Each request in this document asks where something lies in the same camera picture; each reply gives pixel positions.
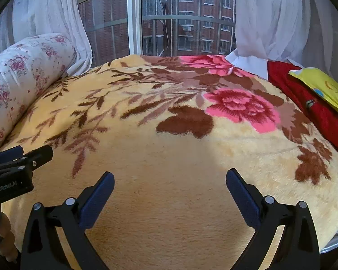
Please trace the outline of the person's left hand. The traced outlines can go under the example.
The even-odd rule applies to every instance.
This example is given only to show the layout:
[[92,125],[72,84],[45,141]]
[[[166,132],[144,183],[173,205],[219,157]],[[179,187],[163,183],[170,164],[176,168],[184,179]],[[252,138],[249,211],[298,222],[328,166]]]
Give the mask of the person's left hand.
[[5,215],[1,213],[0,218],[0,255],[5,257],[8,262],[13,262],[17,259],[18,250],[15,246],[15,236],[11,231],[10,221]]

